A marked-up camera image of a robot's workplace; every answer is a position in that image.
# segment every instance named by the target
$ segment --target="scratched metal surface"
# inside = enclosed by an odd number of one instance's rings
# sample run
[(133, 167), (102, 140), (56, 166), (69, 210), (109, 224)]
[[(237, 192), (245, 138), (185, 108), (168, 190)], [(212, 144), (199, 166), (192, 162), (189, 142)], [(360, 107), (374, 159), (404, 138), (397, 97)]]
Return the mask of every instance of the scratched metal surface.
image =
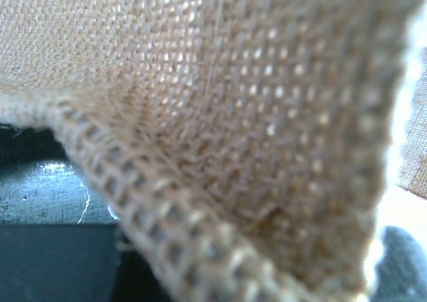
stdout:
[(0, 224), (114, 223), (50, 132), (0, 129)]

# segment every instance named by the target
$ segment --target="mesh weave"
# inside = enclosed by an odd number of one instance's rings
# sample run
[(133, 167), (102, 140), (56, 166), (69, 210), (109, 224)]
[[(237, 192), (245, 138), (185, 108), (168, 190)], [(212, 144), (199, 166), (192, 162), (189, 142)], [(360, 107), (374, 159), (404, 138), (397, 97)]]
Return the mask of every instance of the mesh weave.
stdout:
[(180, 301), (349, 301), (422, 0), (0, 0), (0, 122), (50, 127)]

